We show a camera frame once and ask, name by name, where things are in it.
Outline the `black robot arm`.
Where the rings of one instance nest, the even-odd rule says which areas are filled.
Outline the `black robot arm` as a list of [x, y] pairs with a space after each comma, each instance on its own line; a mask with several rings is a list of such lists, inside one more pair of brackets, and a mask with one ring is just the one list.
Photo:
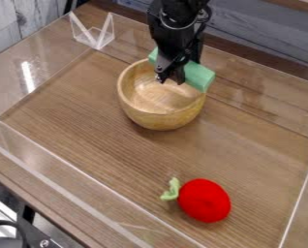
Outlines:
[[185, 66], [200, 63], [202, 32], [210, 19], [210, 0], [153, 0], [148, 8], [148, 25], [157, 48], [153, 62], [160, 83], [170, 78], [186, 80]]

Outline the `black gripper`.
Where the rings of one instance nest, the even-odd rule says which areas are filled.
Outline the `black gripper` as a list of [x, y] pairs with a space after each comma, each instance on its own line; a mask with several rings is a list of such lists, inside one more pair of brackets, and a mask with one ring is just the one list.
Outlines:
[[[150, 35], [156, 47], [164, 55], [174, 57], [178, 53], [186, 52], [190, 54], [190, 60], [200, 63], [202, 50], [202, 35], [200, 28], [192, 23], [185, 27], [173, 27], [165, 22], [166, 18], [161, 10], [149, 9], [148, 24]], [[166, 67], [168, 77], [181, 85], [185, 82], [184, 62], [172, 61]]]

